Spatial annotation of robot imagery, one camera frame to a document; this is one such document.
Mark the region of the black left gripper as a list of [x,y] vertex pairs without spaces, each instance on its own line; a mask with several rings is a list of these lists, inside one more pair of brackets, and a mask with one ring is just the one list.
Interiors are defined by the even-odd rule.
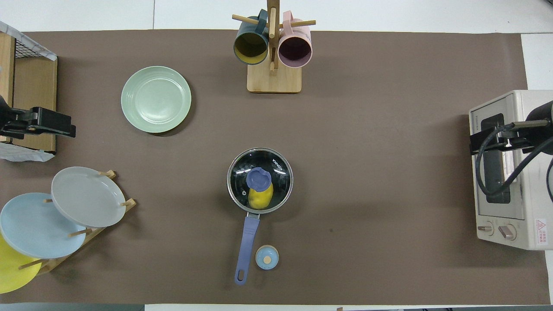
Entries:
[[69,115],[46,108],[35,107],[30,110],[8,109],[8,124],[1,126],[0,135],[23,140],[25,133],[32,128],[33,134],[53,134],[75,138],[76,126]]

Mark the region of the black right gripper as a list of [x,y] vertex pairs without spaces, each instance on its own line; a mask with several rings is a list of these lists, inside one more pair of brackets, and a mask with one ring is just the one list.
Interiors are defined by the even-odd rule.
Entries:
[[[492,131],[480,131],[470,135],[470,155],[478,154],[486,138]],[[522,149],[523,153],[529,153],[535,149],[535,144],[529,138],[528,130],[501,131],[490,142],[490,150],[507,152]]]

